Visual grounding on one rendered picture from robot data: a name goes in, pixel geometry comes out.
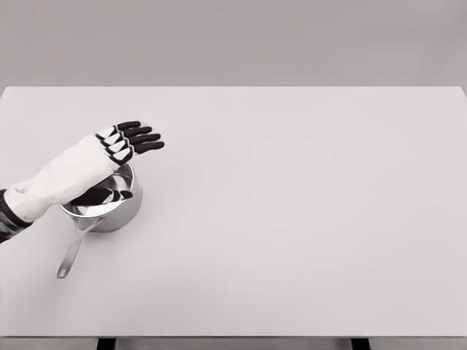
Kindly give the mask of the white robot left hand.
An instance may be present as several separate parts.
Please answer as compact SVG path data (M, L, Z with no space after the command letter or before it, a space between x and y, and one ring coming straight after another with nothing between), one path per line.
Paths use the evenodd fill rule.
M100 185L133 158L165 146L162 136L139 121L122 122L86 136L52 160L39 175L51 204L98 206L133 197Z

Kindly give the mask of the steel pot with long handle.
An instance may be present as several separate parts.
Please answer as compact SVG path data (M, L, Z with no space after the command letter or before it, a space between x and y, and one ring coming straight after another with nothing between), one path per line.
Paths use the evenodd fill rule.
M127 190L133 197L100 206L73 206L69 203L61 206L64 213L74 223L75 235L58 269L59 279L68 276L87 233L107 233L118 230L136 216L141 206L142 187L132 165L122 166L100 185L110 190Z

